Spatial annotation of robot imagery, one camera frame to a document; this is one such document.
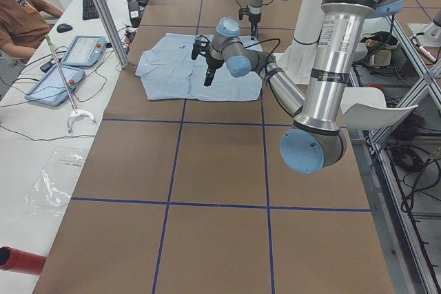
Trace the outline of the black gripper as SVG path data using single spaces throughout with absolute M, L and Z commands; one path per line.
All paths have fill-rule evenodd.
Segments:
M 212 81 L 214 80 L 214 75 L 216 73 L 216 70 L 223 66 L 223 60 L 215 59 L 211 55 L 207 55 L 206 63 L 208 66 L 208 70 L 205 75 L 204 86 L 209 87 L 212 84 Z
M 256 31 L 257 31 L 257 25 L 260 22 L 260 13 L 253 14 L 249 13 L 249 22 L 251 26 L 251 40 L 254 40 L 256 38 Z

